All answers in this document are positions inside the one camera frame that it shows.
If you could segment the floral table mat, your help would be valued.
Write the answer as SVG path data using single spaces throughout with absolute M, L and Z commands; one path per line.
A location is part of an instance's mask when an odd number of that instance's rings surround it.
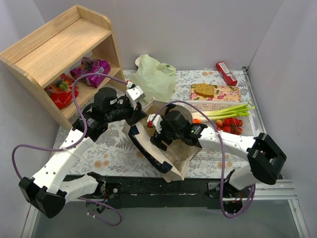
M 171 100 L 189 100 L 190 86 L 195 83 L 225 84 L 220 74 L 213 69 L 178 70 L 175 78 Z M 103 176 L 159 178 L 159 172 L 121 131 L 122 127 L 122 121 L 111 123 L 108 130 L 77 160 L 68 173 L 83 175 L 94 171 Z M 223 164 L 221 152 L 203 150 L 190 161 L 185 178 L 218 179 L 222 168 L 228 174 L 246 165 L 247 161 L 231 154 L 226 154 Z

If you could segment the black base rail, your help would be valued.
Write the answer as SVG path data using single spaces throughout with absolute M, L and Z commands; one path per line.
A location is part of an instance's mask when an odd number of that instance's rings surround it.
M 84 195 L 88 199 L 105 200 L 116 208 L 202 207 L 220 209 L 220 199 L 211 196 L 211 188 L 219 179 L 186 178 L 167 183 L 163 178 L 105 176 L 106 190 L 100 197 Z

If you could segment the black label tape roll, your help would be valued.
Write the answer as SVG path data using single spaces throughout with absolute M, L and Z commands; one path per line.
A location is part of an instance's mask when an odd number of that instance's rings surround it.
M 136 65 L 137 67 L 139 67 L 139 65 L 140 65 L 140 58 L 139 58 L 139 57 L 136 58 L 136 60 L 135 60 L 135 65 Z

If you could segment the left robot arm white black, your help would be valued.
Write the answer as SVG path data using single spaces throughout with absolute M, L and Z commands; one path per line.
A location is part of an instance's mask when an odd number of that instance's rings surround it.
M 95 172 L 72 181 L 64 181 L 64 178 L 82 154 L 108 129 L 109 123 L 125 120 L 134 125 L 146 117 L 140 103 L 144 96 L 139 86 L 127 89 L 121 97 L 113 88 L 100 89 L 51 159 L 31 178 L 20 180 L 19 187 L 26 201 L 47 218 L 53 218 L 66 203 L 81 196 L 103 197 L 106 180 Z

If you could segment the purple snack packet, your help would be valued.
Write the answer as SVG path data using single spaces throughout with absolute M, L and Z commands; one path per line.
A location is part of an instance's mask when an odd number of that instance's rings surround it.
M 70 74 L 74 79 L 77 79 L 78 77 L 88 73 L 108 74 L 110 70 L 111 66 L 106 60 L 83 57 L 81 64 L 78 67 L 73 68 L 70 71 Z M 86 83 L 88 86 L 98 88 L 104 79 L 105 76 L 90 75 L 82 78 L 81 81 Z

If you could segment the red rectangular box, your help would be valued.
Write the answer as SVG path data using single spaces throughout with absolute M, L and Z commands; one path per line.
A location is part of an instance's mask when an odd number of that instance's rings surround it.
M 235 78 L 235 76 L 233 75 L 231 70 L 227 67 L 225 62 L 219 61 L 215 64 L 215 66 L 216 66 L 216 69 L 218 70 L 218 72 L 220 73 L 220 75 L 222 76 L 223 80 L 225 81 L 225 83 L 228 86 L 236 86 L 237 85 L 237 79 Z

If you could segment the light green plastic bag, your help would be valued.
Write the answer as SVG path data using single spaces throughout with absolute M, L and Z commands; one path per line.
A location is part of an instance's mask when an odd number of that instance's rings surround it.
M 138 60 L 138 69 L 130 75 L 130 80 L 142 88 L 147 102 L 152 98 L 168 102 L 176 85 L 176 68 L 148 54 L 140 55 Z

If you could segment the wooden two-tier shelf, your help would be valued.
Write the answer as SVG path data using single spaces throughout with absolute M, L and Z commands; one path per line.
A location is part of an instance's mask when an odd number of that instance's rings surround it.
M 0 60 L 64 129 L 76 107 L 58 107 L 44 89 L 89 53 L 110 63 L 110 75 L 123 80 L 124 74 L 109 18 L 75 5 L 10 46 Z

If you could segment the beige canvas tote bag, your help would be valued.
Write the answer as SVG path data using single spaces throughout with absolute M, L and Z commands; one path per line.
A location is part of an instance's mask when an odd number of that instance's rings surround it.
M 148 118 L 123 126 L 123 132 L 166 182 L 184 180 L 190 161 L 201 151 L 199 135 L 206 125 L 193 123 L 191 112 L 176 103 L 152 100 L 143 111 L 156 115 L 160 127 L 148 127 Z

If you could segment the floral rectangular tray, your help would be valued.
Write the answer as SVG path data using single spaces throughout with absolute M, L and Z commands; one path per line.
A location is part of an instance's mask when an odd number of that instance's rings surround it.
M 195 94 L 195 91 L 194 91 L 195 86 L 196 84 L 191 85 L 190 100 L 226 101 L 226 102 L 241 102 L 242 101 L 240 89 L 236 86 L 213 85 L 214 94 L 212 98 L 206 98 L 206 97 L 202 97 Z

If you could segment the slice of brown bread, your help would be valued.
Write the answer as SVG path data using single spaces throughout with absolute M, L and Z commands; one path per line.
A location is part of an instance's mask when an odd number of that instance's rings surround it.
M 194 91 L 195 94 L 199 96 L 212 98 L 214 94 L 214 86 L 211 84 L 200 83 L 196 84 Z

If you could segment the red snack packet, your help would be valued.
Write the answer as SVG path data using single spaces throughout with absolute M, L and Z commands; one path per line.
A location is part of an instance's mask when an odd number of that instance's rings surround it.
M 73 102 L 73 83 L 74 80 L 63 73 L 54 82 L 49 84 L 44 91 L 54 104 L 62 110 Z

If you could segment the green spring onions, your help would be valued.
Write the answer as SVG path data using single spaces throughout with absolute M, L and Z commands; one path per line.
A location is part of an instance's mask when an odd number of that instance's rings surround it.
M 202 111 L 202 113 L 207 116 L 210 120 L 228 119 L 236 117 L 247 117 L 250 113 L 249 111 L 255 109 L 255 106 L 250 104 L 242 104 L 237 106 L 232 106 L 229 108 L 224 108 L 215 111 Z

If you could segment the white plastic basket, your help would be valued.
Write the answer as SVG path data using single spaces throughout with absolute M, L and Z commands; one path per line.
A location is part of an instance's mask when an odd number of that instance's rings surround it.
M 226 102 L 226 101 L 204 101 L 204 100 L 191 100 L 187 101 L 189 104 L 193 105 L 200 111 L 215 111 L 221 110 L 224 108 L 229 108 L 232 106 L 248 104 L 244 102 Z M 242 130 L 243 136 L 255 136 L 256 130 L 253 123 L 253 119 L 251 117 L 251 111 L 249 111 L 249 115 L 247 117 L 236 117 L 239 120 L 243 121 Z

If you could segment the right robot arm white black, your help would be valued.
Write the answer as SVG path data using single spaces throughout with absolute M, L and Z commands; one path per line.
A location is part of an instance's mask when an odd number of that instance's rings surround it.
M 224 180 L 223 189 L 219 186 L 212 191 L 225 197 L 235 197 L 246 187 L 257 182 L 274 185 L 287 159 L 284 152 L 265 133 L 256 137 L 241 136 L 227 132 L 216 132 L 212 127 L 201 123 L 190 123 L 177 110 L 163 117 L 151 114 L 148 127 L 154 127 L 151 142 L 162 150 L 167 150 L 174 140 L 188 146 L 202 149 L 221 150 L 247 160 L 248 165 L 232 170 Z

